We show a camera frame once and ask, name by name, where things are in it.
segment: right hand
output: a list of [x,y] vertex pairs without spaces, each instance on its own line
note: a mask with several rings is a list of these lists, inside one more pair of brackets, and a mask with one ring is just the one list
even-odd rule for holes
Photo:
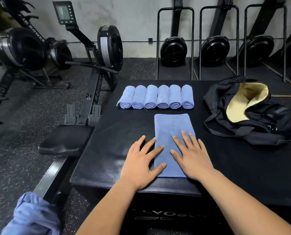
[[182,157],[173,149],[170,153],[188,177],[201,181],[203,176],[215,170],[204,143],[200,139],[196,140],[191,133],[189,133],[190,138],[183,131],[181,135],[186,145],[175,136],[173,139],[182,152]]

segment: microfiber towel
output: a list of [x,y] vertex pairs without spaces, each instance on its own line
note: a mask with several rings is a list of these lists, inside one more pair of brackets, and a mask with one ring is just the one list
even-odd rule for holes
[[54,207],[36,193],[23,194],[14,210],[14,218],[1,235],[59,235],[60,220]]
[[189,85],[184,85],[181,88],[181,105],[186,110],[194,107],[192,87]]
[[134,92],[134,97],[132,98],[132,108],[134,109],[142,109],[143,103],[146,95],[146,87],[139,85],[136,87]]
[[154,85],[149,85],[147,87],[144,100],[144,107],[146,109],[154,109],[156,107],[157,90],[157,86]]
[[123,109],[130,108],[135,90],[136,90],[135,87],[127,86],[123,92],[122,97],[117,102],[116,106],[120,103],[120,107],[122,107]]
[[181,106],[181,89],[178,85],[169,87],[169,107],[178,109]]
[[181,154],[178,146],[175,144],[172,136],[176,136],[179,140],[185,143],[182,139],[181,131],[184,131],[187,135],[192,133],[196,136],[191,125],[190,117],[188,114],[182,115],[163,115],[156,114],[154,116],[155,124],[155,148],[164,146],[163,151],[154,159],[154,166],[157,167],[163,162],[166,162],[167,166],[163,172],[158,175],[159,177],[186,177],[180,168],[179,164],[175,161],[171,153],[171,149]]
[[169,87],[162,85],[157,91],[157,107],[167,109],[169,107]]

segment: black gym bag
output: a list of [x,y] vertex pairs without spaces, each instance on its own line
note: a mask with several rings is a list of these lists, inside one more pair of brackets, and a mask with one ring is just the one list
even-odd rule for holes
[[[204,101],[212,114],[204,125],[214,135],[243,138],[252,145],[291,142],[291,110],[270,100],[268,87],[256,79],[224,79],[210,87]],[[211,122],[228,132],[211,129]]]

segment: gray wall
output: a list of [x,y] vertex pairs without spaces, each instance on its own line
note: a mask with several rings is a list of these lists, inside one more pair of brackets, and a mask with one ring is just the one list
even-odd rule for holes
[[[54,11],[52,1],[54,0],[26,0],[32,3],[36,10],[32,10],[34,15],[40,17],[39,20],[32,19],[32,24],[45,37],[55,37],[56,39],[66,39],[68,42],[78,41],[71,33],[66,31],[65,26],[59,25]],[[157,12],[162,7],[171,7],[173,0],[70,0],[73,3],[77,23],[82,32],[92,41],[96,41],[97,31],[102,25],[116,25],[124,41],[156,40]],[[240,8],[240,37],[243,37],[244,9],[253,3],[262,3],[264,0],[234,0],[234,4]],[[217,0],[184,0],[184,6],[191,6],[195,10],[195,39],[199,37],[199,12],[203,6],[216,5]],[[288,6],[288,35],[291,26],[291,0],[287,1]],[[206,10],[203,15],[202,37],[208,37],[210,27],[214,17],[214,10]],[[259,8],[249,10],[248,31],[250,31]],[[171,11],[161,13],[160,39],[163,40],[170,35],[171,31]],[[266,34],[273,37],[282,37],[282,10],[278,10],[269,25]],[[183,11],[181,14],[181,24],[179,36],[191,39],[191,13]],[[231,11],[226,18],[222,35],[228,38],[235,38],[236,16],[235,11]],[[195,42],[194,54],[198,55],[198,41]],[[191,55],[188,42],[188,55]],[[155,57],[156,43],[149,45],[147,42],[126,42],[124,46],[124,57]],[[234,56],[235,43],[231,43],[230,56]],[[276,40],[274,51],[281,48],[281,40]],[[81,43],[70,43],[69,47],[73,57],[85,57],[85,49]]]

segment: forearm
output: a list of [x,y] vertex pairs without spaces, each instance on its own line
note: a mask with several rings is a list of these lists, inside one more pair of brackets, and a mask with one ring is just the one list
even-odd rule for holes
[[119,234],[127,209],[137,189],[120,179],[95,206],[77,235]]
[[235,235],[291,235],[291,225],[214,170],[200,180]]

